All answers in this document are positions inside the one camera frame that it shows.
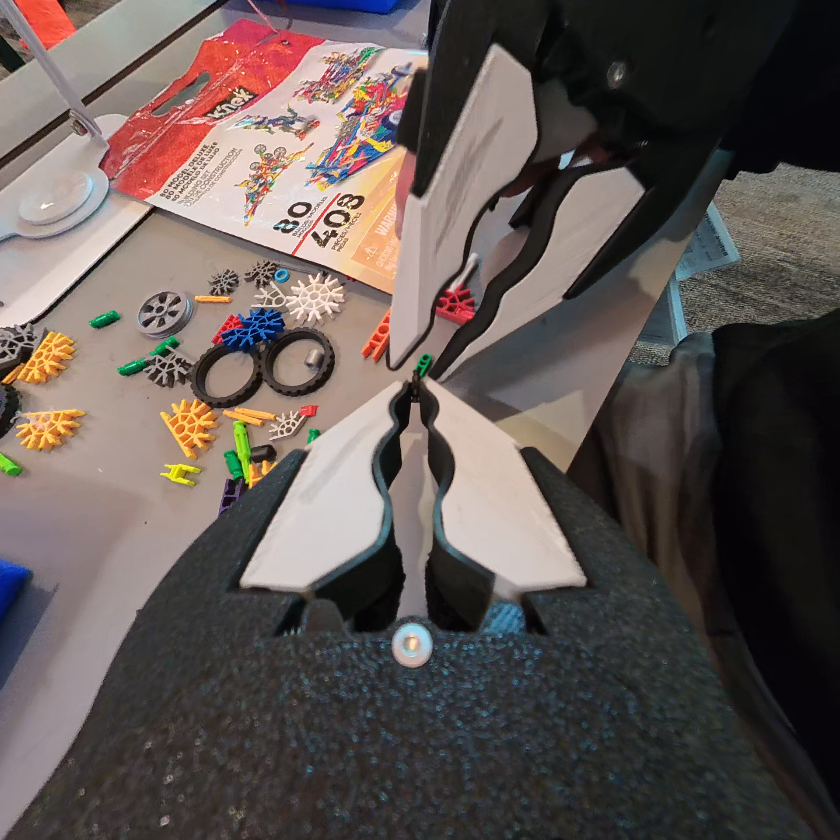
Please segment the red connector with rod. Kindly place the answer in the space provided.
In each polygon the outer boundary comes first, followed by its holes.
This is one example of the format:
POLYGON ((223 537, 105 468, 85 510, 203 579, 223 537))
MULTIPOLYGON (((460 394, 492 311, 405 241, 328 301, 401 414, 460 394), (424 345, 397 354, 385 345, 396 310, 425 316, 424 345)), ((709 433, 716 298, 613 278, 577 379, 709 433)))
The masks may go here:
POLYGON ((439 296, 435 309, 436 317, 453 322, 459 327, 475 317, 476 300, 470 290, 469 281, 479 267, 480 258, 477 253, 470 254, 464 268, 439 296))

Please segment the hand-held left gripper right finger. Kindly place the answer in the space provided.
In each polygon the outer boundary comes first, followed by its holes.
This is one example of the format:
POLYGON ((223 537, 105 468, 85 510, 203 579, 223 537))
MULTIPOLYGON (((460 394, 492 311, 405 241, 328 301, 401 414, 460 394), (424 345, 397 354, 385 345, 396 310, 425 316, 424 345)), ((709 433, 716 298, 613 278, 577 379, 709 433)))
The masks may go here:
POLYGON ((430 615, 441 607, 457 629, 476 631, 493 602, 585 588, 586 574, 515 440, 432 380, 422 382, 422 419, 437 486, 430 615))

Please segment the white flat board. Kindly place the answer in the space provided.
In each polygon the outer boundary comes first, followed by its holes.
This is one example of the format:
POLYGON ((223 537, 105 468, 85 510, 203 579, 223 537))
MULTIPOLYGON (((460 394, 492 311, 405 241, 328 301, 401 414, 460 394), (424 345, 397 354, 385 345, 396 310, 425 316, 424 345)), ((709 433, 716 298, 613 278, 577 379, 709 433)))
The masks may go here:
POLYGON ((1 325, 42 317, 152 210, 111 192, 99 209, 71 230, 48 238, 15 237, 1 244, 1 325))

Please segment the blue snowflake connector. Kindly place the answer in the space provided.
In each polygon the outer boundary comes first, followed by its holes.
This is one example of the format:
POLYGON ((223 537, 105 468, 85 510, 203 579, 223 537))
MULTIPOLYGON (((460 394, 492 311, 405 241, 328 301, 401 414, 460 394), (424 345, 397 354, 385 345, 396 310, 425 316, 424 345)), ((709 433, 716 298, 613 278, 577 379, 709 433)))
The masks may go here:
POLYGON ((251 309, 249 315, 240 319, 240 326, 221 333, 222 345, 231 350, 251 350, 258 345, 277 340, 286 324, 276 309, 251 309))

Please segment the orange connector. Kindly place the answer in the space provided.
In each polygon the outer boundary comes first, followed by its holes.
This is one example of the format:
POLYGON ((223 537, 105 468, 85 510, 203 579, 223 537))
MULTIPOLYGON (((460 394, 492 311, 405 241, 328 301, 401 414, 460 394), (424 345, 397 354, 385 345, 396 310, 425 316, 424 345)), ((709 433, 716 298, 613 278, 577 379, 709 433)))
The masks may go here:
POLYGON ((378 363, 388 349, 390 342, 390 324, 392 311, 389 308, 378 322, 370 337, 361 349, 364 359, 371 359, 378 363))

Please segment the person's black top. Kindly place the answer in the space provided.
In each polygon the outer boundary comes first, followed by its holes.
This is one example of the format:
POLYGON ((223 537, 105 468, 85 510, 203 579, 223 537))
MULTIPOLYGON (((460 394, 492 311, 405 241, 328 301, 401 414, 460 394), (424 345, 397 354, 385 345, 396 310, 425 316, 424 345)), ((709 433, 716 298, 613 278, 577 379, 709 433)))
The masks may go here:
POLYGON ((724 589, 794 745, 838 809, 839 314, 712 334, 724 589))

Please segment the orange traffic cone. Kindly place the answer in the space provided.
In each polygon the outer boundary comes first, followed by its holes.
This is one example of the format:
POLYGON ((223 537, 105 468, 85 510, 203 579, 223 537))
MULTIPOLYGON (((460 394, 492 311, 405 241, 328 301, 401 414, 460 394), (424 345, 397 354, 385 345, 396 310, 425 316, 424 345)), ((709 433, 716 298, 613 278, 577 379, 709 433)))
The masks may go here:
POLYGON ((47 49, 53 49, 77 32, 59 1, 14 1, 14 4, 47 49))

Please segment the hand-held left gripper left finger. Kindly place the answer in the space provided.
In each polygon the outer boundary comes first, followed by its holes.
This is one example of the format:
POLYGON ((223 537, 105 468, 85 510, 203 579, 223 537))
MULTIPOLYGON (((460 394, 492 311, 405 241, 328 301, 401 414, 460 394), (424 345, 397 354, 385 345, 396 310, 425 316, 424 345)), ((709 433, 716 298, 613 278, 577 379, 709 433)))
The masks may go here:
POLYGON ((240 586, 291 595, 278 632, 383 632, 405 585, 391 486, 412 387, 382 392, 309 444, 240 586))

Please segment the grey wheel hub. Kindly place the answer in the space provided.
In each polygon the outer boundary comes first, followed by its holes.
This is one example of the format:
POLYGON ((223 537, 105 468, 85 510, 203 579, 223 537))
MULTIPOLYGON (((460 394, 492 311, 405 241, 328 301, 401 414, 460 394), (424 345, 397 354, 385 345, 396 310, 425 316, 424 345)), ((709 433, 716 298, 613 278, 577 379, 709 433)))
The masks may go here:
POLYGON ((193 300, 188 295, 176 290, 161 290, 143 301, 136 322, 143 336, 163 340, 183 330, 193 314, 193 300))

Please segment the white snowflake connector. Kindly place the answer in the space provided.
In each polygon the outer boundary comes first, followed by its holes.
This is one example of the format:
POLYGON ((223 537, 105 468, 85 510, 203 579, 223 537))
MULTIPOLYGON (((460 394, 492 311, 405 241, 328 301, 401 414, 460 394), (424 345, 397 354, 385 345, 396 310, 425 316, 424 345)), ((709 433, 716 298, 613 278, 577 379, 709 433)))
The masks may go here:
POLYGON ((295 322, 312 324, 333 319, 341 313, 343 304, 343 284, 330 273, 320 271, 291 287, 285 306, 295 322))

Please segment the blue plastic bin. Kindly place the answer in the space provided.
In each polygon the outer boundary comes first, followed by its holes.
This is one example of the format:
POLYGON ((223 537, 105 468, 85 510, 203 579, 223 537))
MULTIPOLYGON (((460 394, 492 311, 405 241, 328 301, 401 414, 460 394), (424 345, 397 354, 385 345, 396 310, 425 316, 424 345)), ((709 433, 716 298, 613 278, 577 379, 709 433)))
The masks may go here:
POLYGON ((284 3, 366 14, 389 14, 400 1, 285 1, 284 3))
POLYGON ((26 585, 32 579, 32 571, 23 565, 11 561, 1 560, 1 601, 0 601, 0 622, 3 623, 6 615, 16 603, 18 597, 24 591, 26 585))

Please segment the person's grey trousers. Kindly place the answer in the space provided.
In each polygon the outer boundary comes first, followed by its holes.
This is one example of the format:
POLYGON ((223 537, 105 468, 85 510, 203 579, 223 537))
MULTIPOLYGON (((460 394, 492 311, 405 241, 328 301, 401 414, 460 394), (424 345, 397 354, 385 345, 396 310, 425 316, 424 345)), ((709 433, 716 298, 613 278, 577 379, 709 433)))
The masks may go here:
POLYGON ((665 577, 749 739, 813 834, 838 838, 838 809, 819 791, 816 772, 763 685, 723 585, 712 512, 721 451, 712 404, 714 332, 688 336, 667 364, 626 362, 569 476, 665 577))

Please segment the printed paper sheet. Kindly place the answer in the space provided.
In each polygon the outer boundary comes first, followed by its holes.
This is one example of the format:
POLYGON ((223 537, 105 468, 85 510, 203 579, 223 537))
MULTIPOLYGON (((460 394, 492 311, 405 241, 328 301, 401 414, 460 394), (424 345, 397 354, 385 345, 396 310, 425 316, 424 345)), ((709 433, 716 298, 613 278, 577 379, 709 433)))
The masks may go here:
POLYGON ((716 205, 710 203, 675 268, 680 282, 735 264, 740 253, 716 205))

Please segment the dark grey fan connector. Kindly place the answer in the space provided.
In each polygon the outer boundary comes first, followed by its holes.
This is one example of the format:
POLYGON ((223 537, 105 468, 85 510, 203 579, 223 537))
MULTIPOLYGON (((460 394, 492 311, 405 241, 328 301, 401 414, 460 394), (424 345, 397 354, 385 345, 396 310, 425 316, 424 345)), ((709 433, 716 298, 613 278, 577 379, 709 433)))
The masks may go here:
POLYGON ((195 362, 178 350, 168 350, 152 355, 144 369, 144 375, 154 385, 172 389, 190 381, 195 362))

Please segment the printed toy packaging bag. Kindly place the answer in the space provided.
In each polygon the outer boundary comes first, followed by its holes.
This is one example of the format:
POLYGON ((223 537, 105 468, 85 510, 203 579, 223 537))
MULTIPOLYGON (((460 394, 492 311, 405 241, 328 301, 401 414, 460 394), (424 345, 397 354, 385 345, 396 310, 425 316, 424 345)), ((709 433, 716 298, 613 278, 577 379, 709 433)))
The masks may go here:
POLYGON ((116 130, 101 168, 117 192, 391 294, 396 133, 426 66, 242 18, 116 130))

